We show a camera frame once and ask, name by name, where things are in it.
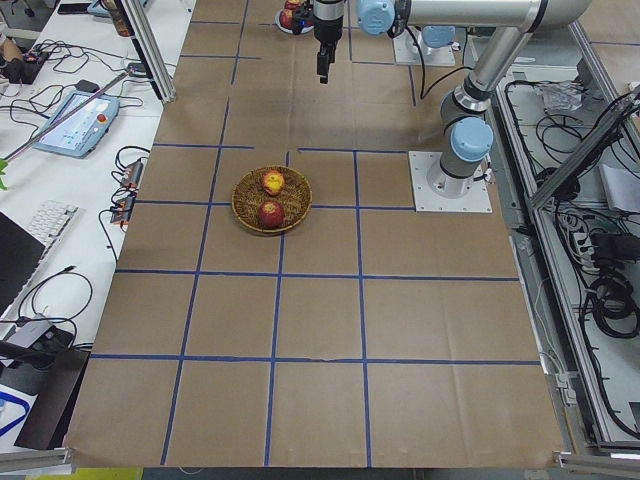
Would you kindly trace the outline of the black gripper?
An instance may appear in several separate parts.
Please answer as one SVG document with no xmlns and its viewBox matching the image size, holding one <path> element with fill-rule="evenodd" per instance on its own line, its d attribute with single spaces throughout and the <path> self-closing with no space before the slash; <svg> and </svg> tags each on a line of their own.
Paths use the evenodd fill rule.
<svg viewBox="0 0 640 480">
<path fill-rule="evenodd" d="M 339 41 L 342 36 L 344 1 L 313 1 L 314 36 L 318 41 Z M 316 57 L 316 72 L 321 84 L 329 81 L 331 46 L 322 43 Z"/>
</svg>

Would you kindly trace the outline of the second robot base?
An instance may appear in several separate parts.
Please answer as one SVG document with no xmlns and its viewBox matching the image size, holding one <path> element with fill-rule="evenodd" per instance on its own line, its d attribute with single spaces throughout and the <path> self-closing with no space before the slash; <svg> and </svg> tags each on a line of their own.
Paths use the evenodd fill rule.
<svg viewBox="0 0 640 480">
<path fill-rule="evenodd" d="M 396 65 L 450 67 L 455 65 L 454 26 L 407 27 L 393 40 Z"/>
</svg>

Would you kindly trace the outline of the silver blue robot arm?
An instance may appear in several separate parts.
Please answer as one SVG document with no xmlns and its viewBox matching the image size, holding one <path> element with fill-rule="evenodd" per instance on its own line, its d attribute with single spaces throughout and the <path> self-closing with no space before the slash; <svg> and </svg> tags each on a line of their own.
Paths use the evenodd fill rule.
<svg viewBox="0 0 640 480">
<path fill-rule="evenodd" d="M 359 28 L 372 36 L 395 37 L 410 25 L 493 27 L 488 45 L 464 82 L 443 98 L 440 115 L 446 146 L 430 167 L 430 188 L 444 198 L 461 198 L 489 154 L 494 134 L 482 119 L 508 68 L 540 28 L 565 27 L 588 1 L 358 1 Z"/>
</svg>

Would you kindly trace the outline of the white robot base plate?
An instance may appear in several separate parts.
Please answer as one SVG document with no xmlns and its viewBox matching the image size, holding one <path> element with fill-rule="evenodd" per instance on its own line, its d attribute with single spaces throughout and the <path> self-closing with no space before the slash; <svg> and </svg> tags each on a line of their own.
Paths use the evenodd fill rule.
<svg viewBox="0 0 640 480">
<path fill-rule="evenodd" d="M 456 179 L 441 168 L 441 152 L 410 151 L 409 172 L 416 212 L 480 213 L 493 209 L 485 180 L 476 181 L 480 166 L 471 177 Z"/>
</svg>

